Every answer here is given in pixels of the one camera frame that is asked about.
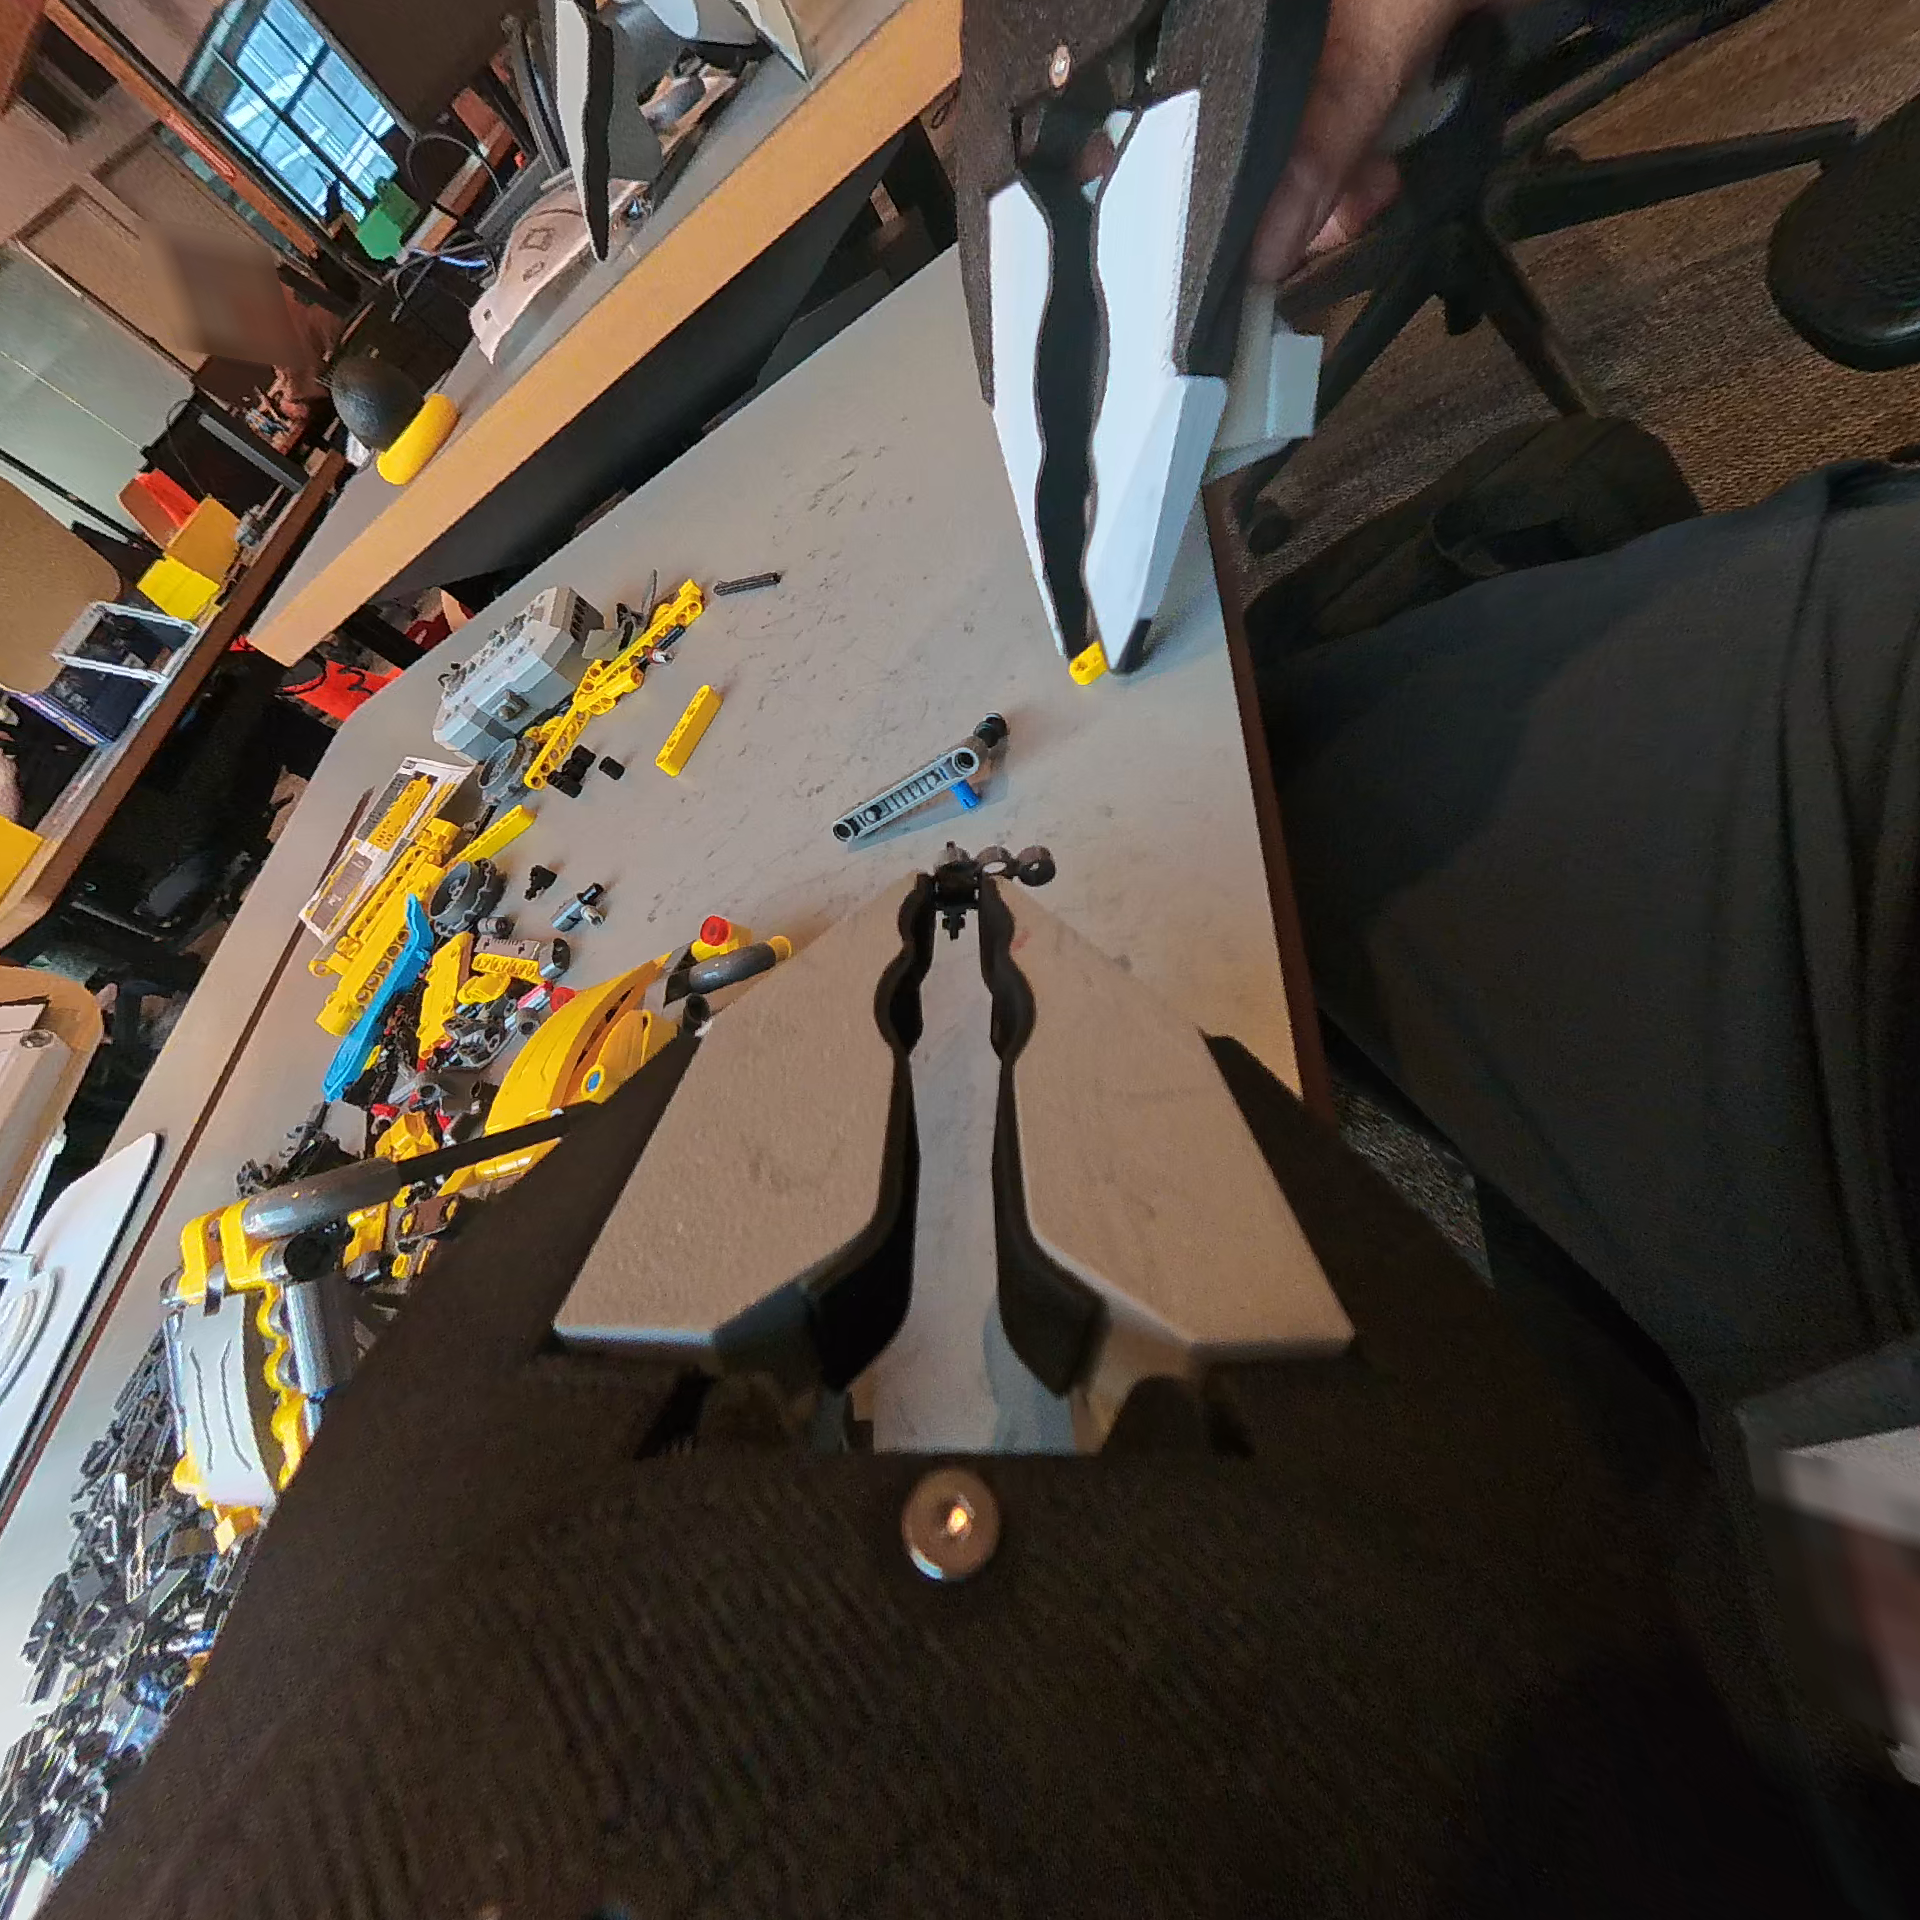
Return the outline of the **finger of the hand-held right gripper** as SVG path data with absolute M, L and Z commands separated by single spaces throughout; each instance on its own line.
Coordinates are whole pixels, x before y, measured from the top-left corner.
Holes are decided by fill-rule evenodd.
M 1099 653 L 1087 582 L 1099 299 L 1076 164 L 1030 164 L 992 198 L 992 418 L 1020 537 L 1061 653 Z
M 1088 438 L 1087 597 L 1111 667 L 1136 667 L 1228 403 L 1224 376 L 1179 369 L 1201 96 L 1130 123 L 1094 203 L 1104 357 Z

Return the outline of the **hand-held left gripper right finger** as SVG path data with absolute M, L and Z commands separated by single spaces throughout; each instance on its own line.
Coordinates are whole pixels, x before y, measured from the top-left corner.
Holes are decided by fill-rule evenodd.
M 998 1314 L 1055 1395 L 1331 1359 L 1352 1319 L 1203 1029 L 1038 901 L 979 890 Z

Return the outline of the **small black connector piece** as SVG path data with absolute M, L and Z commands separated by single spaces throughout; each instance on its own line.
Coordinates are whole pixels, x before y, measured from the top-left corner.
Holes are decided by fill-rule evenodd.
M 1003 843 L 991 843 L 980 852 L 970 852 L 949 840 L 941 862 L 933 870 L 938 924 L 949 939 L 956 941 L 967 928 L 968 913 L 979 910 L 987 882 L 1008 882 L 1036 890 L 1049 885 L 1056 871 L 1056 860 L 1047 846 L 1035 843 L 1012 852 Z

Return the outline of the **yellow toy vehicle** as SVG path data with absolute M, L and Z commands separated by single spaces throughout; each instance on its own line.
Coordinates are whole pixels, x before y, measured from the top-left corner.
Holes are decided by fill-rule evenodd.
M 180 1231 L 163 1355 L 177 1492 L 218 1545 L 261 1526 L 315 1448 L 324 1412 L 443 1243 L 526 1175 L 576 1109 L 613 1099 L 709 1000 L 795 953 L 710 917 L 699 937 L 576 992 L 522 1040 L 493 1103 L 456 1140 L 400 1112 L 371 1154 L 203 1211 Z

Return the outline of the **blue curved building piece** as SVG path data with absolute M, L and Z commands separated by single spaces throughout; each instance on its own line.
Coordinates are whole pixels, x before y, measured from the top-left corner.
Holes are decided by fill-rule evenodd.
M 320 1095 L 327 1103 L 342 1099 L 371 1071 L 396 1004 L 421 981 L 434 948 L 436 935 L 426 907 L 416 894 L 407 892 L 396 949 L 324 1071 Z

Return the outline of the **long wooden table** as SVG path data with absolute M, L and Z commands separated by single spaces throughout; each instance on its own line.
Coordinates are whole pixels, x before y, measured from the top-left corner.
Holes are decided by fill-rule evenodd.
M 290 663 L 400 585 L 668 336 L 821 207 L 853 216 L 858 179 L 959 82 L 959 1 L 829 3 L 806 26 L 816 65 L 757 69 L 684 177 L 606 263 L 590 261 L 522 348 L 470 348 L 446 379 L 460 419 L 402 486 L 349 479 L 301 558 L 249 619 Z

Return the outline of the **grey beam with blue pin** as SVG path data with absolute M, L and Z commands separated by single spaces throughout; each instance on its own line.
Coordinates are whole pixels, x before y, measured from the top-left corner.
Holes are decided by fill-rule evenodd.
M 837 817 L 830 823 L 833 838 L 845 848 L 870 841 L 941 798 L 951 798 L 965 811 L 980 807 L 987 798 L 985 781 L 992 777 L 1008 734 L 1005 716 L 988 711 L 945 751 Z

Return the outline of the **printed parts sheet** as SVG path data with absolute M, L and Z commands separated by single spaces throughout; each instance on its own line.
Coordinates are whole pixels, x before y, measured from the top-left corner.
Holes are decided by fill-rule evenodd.
M 322 941 L 341 941 L 373 907 L 379 890 L 405 860 L 428 852 L 428 829 L 459 827 L 459 809 L 473 781 L 469 761 L 407 755 L 396 771 L 361 803 L 341 852 L 301 907 L 301 924 Z

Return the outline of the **idle grey and black gripper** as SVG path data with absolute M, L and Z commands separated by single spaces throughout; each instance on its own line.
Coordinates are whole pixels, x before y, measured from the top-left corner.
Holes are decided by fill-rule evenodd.
M 555 106 L 589 249 L 613 251 L 616 185 L 650 188 L 666 167 L 665 106 L 671 75 L 692 59 L 692 102 L 709 96 L 709 71 L 737 71 L 775 53 L 806 75 L 805 29 L 786 1 L 556 1 L 551 28 Z

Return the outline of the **grey motor block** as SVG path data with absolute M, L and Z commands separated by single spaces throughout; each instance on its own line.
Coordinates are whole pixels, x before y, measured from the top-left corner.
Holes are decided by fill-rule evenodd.
M 575 587 L 543 587 L 444 676 L 434 744 L 487 759 L 573 701 L 606 634 L 606 615 Z

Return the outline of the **black dome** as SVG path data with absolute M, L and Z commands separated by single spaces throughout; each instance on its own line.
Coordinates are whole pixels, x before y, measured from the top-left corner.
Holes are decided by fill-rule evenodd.
M 338 356 L 327 383 L 349 435 L 375 453 L 389 451 L 407 433 L 426 400 L 410 371 L 364 351 Z

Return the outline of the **white curved panel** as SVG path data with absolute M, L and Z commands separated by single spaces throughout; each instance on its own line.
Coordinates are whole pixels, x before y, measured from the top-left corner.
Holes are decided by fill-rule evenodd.
M 136 1135 L 63 1187 L 26 1241 L 4 1249 L 2 1479 L 30 1449 L 160 1152 L 159 1131 Z

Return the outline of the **pile of black building pieces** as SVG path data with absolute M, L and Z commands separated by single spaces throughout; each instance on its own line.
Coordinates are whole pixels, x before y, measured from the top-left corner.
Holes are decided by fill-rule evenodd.
M 94 1822 L 146 1759 L 245 1579 L 250 1547 L 177 1483 L 174 1382 L 156 1336 L 88 1448 L 70 1549 L 25 1658 L 38 1715 L 4 1757 L 4 1848 Z

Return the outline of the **window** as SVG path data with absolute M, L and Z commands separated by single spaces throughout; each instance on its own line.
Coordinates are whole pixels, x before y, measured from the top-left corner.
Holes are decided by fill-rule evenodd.
M 361 216 L 399 176 L 400 122 L 303 3 L 217 3 L 183 90 L 322 221 Z

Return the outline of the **long yellow beam frame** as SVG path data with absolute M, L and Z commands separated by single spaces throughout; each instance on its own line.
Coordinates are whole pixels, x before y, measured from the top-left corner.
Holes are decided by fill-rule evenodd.
M 589 723 L 637 693 L 652 667 L 672 660 L 681 639 L 707 608 L 709 593 L 696 580 L 684 580 L 674 593 L 648 608 L 619 602 L 610 630 L 613 651 L 589 660 L 565 708 L 535 729 L 536 751 L 521 775 L 522 789 L 540 791 L 551 785 L 579 749 Z

